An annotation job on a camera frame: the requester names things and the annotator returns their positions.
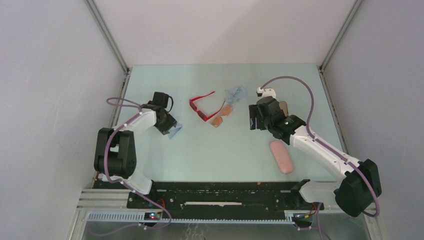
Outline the blue cleaning cloth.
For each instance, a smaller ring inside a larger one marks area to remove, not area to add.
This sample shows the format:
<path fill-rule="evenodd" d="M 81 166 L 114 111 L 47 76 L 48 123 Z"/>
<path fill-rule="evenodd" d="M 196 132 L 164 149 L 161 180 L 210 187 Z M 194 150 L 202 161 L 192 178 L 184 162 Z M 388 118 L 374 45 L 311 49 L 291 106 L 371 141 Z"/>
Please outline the blue cleaning cloth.
<path fill-rule="evenodd" d="M 243 86 L 234 87 L 231 89 L 226 89 L 224 100 L 229 104 L 233 105 L 238 101 L 242 100 L 247 96 L 247 90 Z"/>
<path fill-rule="evenodd" d="M 168 130 L 168 138 L 170 140 L 173 140 L 176 135 L 181 131 L 181 129 L 183 128 L 183 125 L 181 123 L 176 123 L 175 126 L 172 126 L 169 130 Z"/>

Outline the plaid brown glasses case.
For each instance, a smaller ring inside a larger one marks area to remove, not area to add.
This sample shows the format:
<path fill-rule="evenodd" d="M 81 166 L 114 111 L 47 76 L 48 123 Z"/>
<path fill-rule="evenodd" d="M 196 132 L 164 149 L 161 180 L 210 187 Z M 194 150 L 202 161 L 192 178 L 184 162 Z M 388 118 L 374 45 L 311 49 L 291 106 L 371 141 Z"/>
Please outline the plaid brown glasses case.
<path fill-rule="evenodd" d="M 289 116 L 289 108 L 288 108 L 287 102 L 286 101 L 279 102 L 279 107 L 283 111 L 284 115 L 286 117 L 288 117 Z"/>

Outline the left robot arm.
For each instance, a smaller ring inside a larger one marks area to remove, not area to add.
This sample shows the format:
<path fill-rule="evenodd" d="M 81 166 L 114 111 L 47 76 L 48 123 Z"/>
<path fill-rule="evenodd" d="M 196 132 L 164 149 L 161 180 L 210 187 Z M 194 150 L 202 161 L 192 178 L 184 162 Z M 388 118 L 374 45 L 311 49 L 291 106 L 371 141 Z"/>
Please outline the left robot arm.
<path fill-rule="evenodd" d="M 101 128 L 97 134 L 94 169 L 111 183 L 120 183 L 140 193 L 138 201 L 153 208 L 158 194 L 151 190 L 153 181 L 137 167 L 136 136 L 155 127 L 162 135 L 171 135 L 177 120 L 166 110 L 166 103 L 143 104 L 130 119 L 113 128 Z"/>

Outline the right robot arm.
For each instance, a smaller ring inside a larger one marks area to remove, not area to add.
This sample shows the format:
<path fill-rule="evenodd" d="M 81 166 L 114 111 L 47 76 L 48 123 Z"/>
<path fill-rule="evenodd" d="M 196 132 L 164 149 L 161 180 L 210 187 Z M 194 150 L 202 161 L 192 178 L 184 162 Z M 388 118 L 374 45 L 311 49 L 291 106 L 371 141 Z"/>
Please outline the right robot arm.
<path fill-rule="evenodd" d="M 310 203 L 337 205 L 357 217 L 371 204 L 378 205 L 382 194 L 377 164 L 352 157 L 315 135 L 296 115 L 285 115 L 278 101 L 267 96 L 248 107 L 251 130 L 267 130 L 275 139 L 301 150 L 317 161 L 335 179 L 319 182 L 305 179 L 291 194 L 291 204 L 304 209 Z"/>

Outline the orange clear sunglasses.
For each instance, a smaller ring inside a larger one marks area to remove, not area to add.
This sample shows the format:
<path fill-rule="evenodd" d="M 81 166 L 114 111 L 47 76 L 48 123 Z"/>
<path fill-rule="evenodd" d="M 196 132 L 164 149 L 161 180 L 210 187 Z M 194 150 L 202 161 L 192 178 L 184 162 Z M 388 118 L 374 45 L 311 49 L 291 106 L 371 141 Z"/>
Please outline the orange clear sunglasses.
<path fill-rule="evenodd" d="M 233 111 L 233 106 L 230 104 L 225 105 L 218 114 L 210 121 L 210 125 L 218 128 L 223 123 L 223 118 L 228 117 Z"/>

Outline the pink glasses case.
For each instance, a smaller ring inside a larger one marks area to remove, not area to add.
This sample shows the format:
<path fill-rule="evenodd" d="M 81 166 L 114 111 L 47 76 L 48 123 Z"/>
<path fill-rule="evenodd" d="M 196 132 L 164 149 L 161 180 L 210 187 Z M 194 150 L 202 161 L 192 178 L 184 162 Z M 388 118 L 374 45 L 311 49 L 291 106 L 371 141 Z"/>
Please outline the pink glasses case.
<path fill-rule="evenodd" d="M 295 170 L 290 154 L 282 141 L 272 141 L 269 148 L 281 173 L 290 174 Z"/>

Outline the red frame sunglasses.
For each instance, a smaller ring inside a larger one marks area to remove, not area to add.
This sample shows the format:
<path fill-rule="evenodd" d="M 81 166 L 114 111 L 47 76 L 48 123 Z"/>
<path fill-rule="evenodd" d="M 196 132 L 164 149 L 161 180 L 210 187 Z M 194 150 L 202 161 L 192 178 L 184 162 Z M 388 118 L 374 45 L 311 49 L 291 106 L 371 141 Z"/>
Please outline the red frame sunglasses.
<path fill-rule="evenodd" d="M 216 100 L 211 101 L 211 96 L 214 94 L 215 91 L 211 91 L 207 94 L 192 97 L 188 100 L 190 108 L 204 122 L 207 122 L 215 117 L 224 108 L 226 103 L 225 100 L 222 100 L 221 104 L 218 105 Z"/>

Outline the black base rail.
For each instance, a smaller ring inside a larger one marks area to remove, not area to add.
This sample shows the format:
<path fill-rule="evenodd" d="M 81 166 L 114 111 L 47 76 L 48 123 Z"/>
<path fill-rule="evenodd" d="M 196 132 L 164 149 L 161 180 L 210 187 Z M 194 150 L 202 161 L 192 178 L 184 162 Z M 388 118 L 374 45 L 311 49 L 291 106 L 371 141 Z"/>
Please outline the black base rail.
<path fill-rule="evenodd" d="M 283 221 L 287 211 L 314 212 L 318 202 L 302 199 L 300 182 L 154 182 L 147 199 L 129 193 L 128 209 L 158 205 L 173 220 Z"/>

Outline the left aluminium frame post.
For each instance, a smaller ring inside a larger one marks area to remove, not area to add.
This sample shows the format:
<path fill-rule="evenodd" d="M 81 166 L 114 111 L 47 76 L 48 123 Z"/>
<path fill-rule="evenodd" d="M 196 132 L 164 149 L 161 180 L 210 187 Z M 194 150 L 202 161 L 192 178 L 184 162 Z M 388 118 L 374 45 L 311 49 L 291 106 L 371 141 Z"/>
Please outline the left aluminium frame post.
<path fill-rule="evenodd" d="M 119 97 L 123 98 L 127 90 L 128 77 L 130 76 L 130 67 L 124 60 L 124 56 L 119 49 L 115 38 L 113 37 L 112 32 L 110 31 L 105 18 L 103 17 L 100 8 L 95 0 L 84 0 L 89 12 L 91 13 L 94 22 L 97 24 L 100 33 L 103 35 L 107 45 L 109 46 L 111 52 L 113 53 L 115 59 L 117 60 L 121 70 L 123 71 L 124 77 L 119 90 Z"/>

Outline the aluminium frame post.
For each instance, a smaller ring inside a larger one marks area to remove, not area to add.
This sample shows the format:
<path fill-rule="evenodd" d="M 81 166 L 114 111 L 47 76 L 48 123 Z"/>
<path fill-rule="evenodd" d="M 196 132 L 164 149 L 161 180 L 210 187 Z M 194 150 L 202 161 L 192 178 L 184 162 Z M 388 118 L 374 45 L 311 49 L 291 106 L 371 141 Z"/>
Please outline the aluminium frame post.
<path fill-rule="evenodd" d="M 327 102 L 328 102 L 331 109 L 334 108 L 334 104 L 333 104 L 332 96 L 331 96 L 331 93 L 330 93 L 330 88 L 329 88 L 327 80 L 326 80 L 325 72 L 326 72 L 326 69 L 328 68 L 328 65 L 330 64 L 331 60 L 333 59 L 340 43 L 343 41 L 346 33 L 348 32 L 352 22 L 354 21 L 356 15 L 360 11 L 360 8 L 362 7 L 364 2 L 365 2 L 364 0 L 355 0 L 354 1 L 352 7 L 350 8 L 347 16 L 345 17 L 345 19 L 343 21 L 339 31 L 337 32 L 336 37 L 334 38 L 332 44 L 330 45 L 329 50 L 327 51 L 323 61 L 321 62 L 321 64 L 318 67 L 321 83 L 322 83 L 324 91 L 325 91 Z"/>
<path fill-rule="evenodd" d="M 119 90 L 119 97 L 123 98 L 127 90 L 128 77 L 130 76 L 130 67 L 124 60 L 124 56 L 119 49 L 115 38 L 113 37 L 112 32 L 110 31 L 105 18 L 103 17 L 100 8 L 95 0 L 84 0 L 89 12 L 91 13 L 94 22 L 97 24 L 100 33 L 103 35 L 107 45 L 109 46 L 111 52 L 113 53 L 115 59 L 117 60 L 121 70 L 123 71 L 124 77 Z"/>

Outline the right aluminium frame post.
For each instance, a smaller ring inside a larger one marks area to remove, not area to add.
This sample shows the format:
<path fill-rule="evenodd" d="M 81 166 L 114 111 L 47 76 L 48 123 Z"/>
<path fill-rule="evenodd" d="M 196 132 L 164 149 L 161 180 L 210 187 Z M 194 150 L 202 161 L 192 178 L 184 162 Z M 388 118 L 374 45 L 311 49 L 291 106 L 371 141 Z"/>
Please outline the right aluminium frame post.
<path fill-rule="evenodd" d="M 324 91 L 325 91 L 327 102 L 328 102 L 331 109 L 334 108 L 334 104 L 333 104 L 332 96 L 331 96 L 331 93 L 330 93 L 330 88 L 329 88 L 327 80 L 326 80 L 325 72 L 326 72 L 326 69 L 328 68 L 328 65 L 330 64 L 331 60 L 333 59 L 340 43 L 343 41 L 346 33 L 348 32 L 352 22 L 354 21 L 356 15 L 360 11 L 360 8 L 362 7 L 364 2 L 365 2 L 364 0 L 355 0 L 354 1 L 352 7 L 350 8 L 347 16 L 345 17 L 345 19 L 343 21 L 339 31 L 337 32 L 336 37 L 334 38 L 332 44 L 330 45 L 329 50 L 327 51 L 323 61 L 321 62 L 321 64 L 318 67 L 321 83 L 322 83 Z"/>

